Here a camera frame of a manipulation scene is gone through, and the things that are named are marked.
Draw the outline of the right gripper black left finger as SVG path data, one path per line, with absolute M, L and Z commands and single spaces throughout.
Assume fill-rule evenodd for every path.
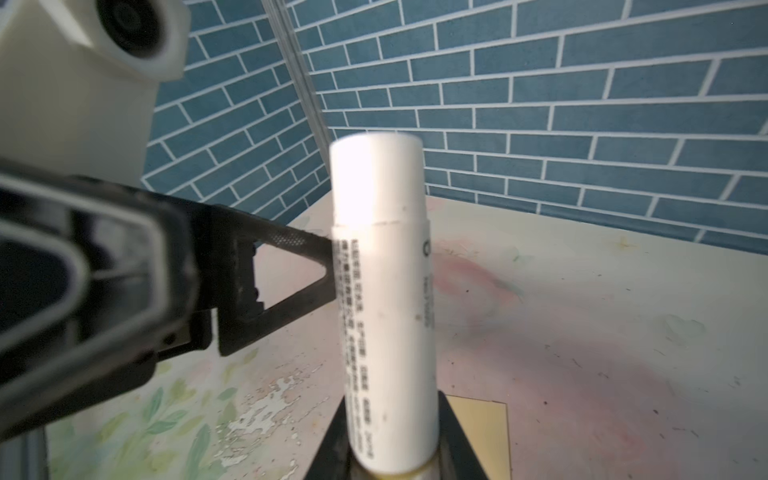
M 346 402 L 342 398 L 304 477 L 305 480 L 348 480 L 351 446 Z

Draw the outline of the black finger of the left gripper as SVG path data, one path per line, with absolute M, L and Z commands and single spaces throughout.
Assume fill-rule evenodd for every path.
M 2 438 L 145 385 L 198 289 L 170 204 L 3 161 Z
M 330 239 L 228 207 L 213 207 L 210 220 L 221 356 L 334 301 Z

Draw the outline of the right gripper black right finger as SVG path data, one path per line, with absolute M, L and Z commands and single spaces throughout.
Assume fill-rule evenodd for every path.
M 442 480 L 487 480 L 481 463 L 455 415 L 447 396 L 438 392 L 439 453 Z

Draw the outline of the white glue stick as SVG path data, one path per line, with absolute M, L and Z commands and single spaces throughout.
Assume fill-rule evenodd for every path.
M 369 472 L 408 474 L 439 440 L 423 144 L 353 134 L 331 145 L 330 167 L 350 446 Z

